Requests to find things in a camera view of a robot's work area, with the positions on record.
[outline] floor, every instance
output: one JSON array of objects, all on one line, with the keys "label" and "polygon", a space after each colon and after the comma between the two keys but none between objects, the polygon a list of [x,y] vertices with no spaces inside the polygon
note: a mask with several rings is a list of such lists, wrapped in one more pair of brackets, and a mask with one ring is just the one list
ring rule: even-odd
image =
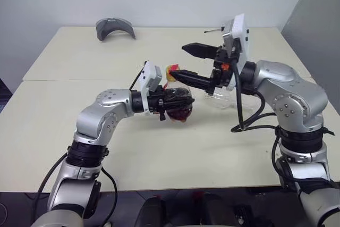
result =
[{"label": "floor", "polygon": [[[220,195],[226,204],[247,204],[254,215],[263,215],[271,219],[275,227],[308,227],[308,221],[295,194],[285,193],[278,188],[220,188],[220,189],[185,189],[158,191],[130,191],[118,193],[118,204],[111,218],[115,227],[134,226],[138,212],[144,201],[152,196],[161,196],[167,205],[167,215],[174,226],[193,223],[193,196],[202,192]],[[23,193],[0,193],[0,226],[29,226],[29,198]],[[113,193],[103,192],[96,213],[85,220],[86,227],[99,226],[110,211]],[[47,198],[38,205],[38,215],[46,211]]]}]

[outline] yellow object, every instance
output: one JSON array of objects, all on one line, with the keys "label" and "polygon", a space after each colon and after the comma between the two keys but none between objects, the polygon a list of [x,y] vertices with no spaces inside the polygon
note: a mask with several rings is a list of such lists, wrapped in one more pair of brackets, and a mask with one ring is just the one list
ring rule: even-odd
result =
[{"label": "yellow object", "polygon": [[179,70],[179,69],[180,69],[180,67],[179,67],[178,64],[174,64],[174,65],[167,66],[166,69],[165,69],[166,80],[167,80],[168,82],[175,82],[176,79],[175,79],[172,75],[170,75],[170,71],[171,71],[171,70]]}]

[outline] gray plastic part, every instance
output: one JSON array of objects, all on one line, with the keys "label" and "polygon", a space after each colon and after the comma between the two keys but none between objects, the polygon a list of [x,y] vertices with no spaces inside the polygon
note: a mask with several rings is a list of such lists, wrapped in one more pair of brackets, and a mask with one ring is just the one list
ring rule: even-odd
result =
[{"label": "gray plastic part", "polygon": [[83,227],[83,219],[70,210],[53,210],[39,217],[31,227]]},{"label": "gray plastic part", "polygon": [[96,23],[97,38],[103,41],[108,34],[115,30],[122,30],[130,34],[133,39],[136,39],[131,22],[121,18],[106,18],[97,21]]}]

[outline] white table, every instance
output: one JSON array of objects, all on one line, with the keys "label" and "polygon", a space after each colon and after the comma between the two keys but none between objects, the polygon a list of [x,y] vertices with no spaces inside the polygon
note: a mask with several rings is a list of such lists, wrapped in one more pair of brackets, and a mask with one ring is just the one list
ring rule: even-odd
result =
[{"label": "white table", "polygon": [[[210,75],[212,60],[181,50],[191,42],[221,44],[220,33],[203,28],[136,28],[137,40],[112,35],[96,39],[94,28],[61,28],[24,77],[0,114],[2,154],[0,191],[37,191],[41,180],[71,144],[79,112],[108,88],[128,88],[145,60],[164,67]],[[253,61],[267,59],[293,66],[312,80],[277,29],[251,29]],[[269,186],[279,184],[270,161],[271,130],[233,134],[236,110],[211,106],[203,91],[192,89],[192,115],[186,123],[137,114],[118,125],[104,166],[119,190]],[[340,117],[328,104],[325,125],[337,131]],[[259,124],[276,124],[274,117]],[[326,136],[331,175],[340,180],[335,137]],[[50,191],[55,175],[45,191]],[[111,183],[100,176],[102,190]]]},{"label": "white table", "polygon": [[[37,191],[49,168],[71,144],[78,113],[107,88],[126,82],[23,82],[0,114],[1,191]],[[159,121],[136,114],[123,119],[108,145],[103,164],[119,190],[269,186],[279,184],[270,161],[272,130],[230,133],[236,110],[219,110],[193,89],[196,101],[187,122]],[[329,104],[325,125],[337,131],[340,117]],[[260,124],[276,124],[268,117]],[[330,171],[340,180],[340,144],[326,136]],[[104,176],[102,191],[112,190]],[[45,191],[50,191],[53,176]]]},{"label": "white table", "polygon": [[[145,60],[164,68],[179,64],[182,69],[210,75],[212,60],[193,57],[181,50],[198,42],[219,46],[220,32],[203,33],[209,28],[135,28],[130,35],[113,34],[97,39],[95,28],[63,27],[24,76],[32,80],[100,80],[131,82]],[[251,61],[270,60],[294,67],[300,76],[310,73],[276,28],[250,29]]]}]

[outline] gray object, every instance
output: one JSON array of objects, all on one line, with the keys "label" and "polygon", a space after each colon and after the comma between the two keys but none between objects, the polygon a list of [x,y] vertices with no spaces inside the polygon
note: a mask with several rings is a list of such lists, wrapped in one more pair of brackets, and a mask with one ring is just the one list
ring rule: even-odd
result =
[{"label": "gray object", "polygon": [[136,39],[131,22],[121,18],[106,18],[97,21],[96,23],[97,38],[103,41],[108,34],[113,31],[121,30],[130,34],[133,39]]},{"label": "gray object", "polygon": [[253,84],[272,107],[284,130],[303,133],[322,128],[321,113],[328,103],[325,91],[300,78],[290,66],[259,61]]},{"label": "gray object", "polygon": [[314,226],[335,227],[340,225],[340,190],[318,189],[310,194],[302,192],[300,201]]},{"label": "gray object", "polygon": [[134,115],[129,90],[109,89],[78,115],[74,140],[90,145],[106,146],[122,118]]},{"label": "gray object", "polygon": [[70,210],[53,210],[39,217],[32,227],[83,227],[83,219]]},{"label": "gray object", "polygon": [[[73,204],[86,208],[92,187],[94,186],[94,179],[99,176],[100,170],[101,165],[98,167],[78,167],[68,164],[64,160],[48,198],[48,210],[50,211],[54,206],[62,204],[68,199],[73,199]],[[74,192],[73,196],[67,195],[63,197],[65,189],[61,189],[61,186],[72,188],[70,192]]]}]

